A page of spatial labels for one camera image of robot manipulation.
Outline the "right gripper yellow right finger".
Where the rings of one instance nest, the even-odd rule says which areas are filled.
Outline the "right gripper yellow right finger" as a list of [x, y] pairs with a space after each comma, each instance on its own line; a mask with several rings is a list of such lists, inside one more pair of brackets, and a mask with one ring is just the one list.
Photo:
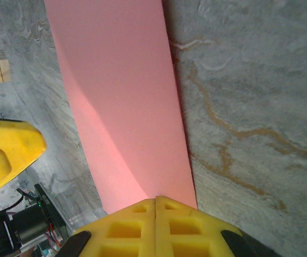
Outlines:
[[155, 199], [156, 256], [273, 256], [274, 251], [219, 218], [166, 196]]

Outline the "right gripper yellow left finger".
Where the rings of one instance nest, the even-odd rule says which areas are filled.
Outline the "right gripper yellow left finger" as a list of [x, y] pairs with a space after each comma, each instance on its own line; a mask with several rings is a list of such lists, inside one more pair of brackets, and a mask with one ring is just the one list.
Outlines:
[[155, 200], [146, 199], [80, 227], [59, 256], [155, 256]]

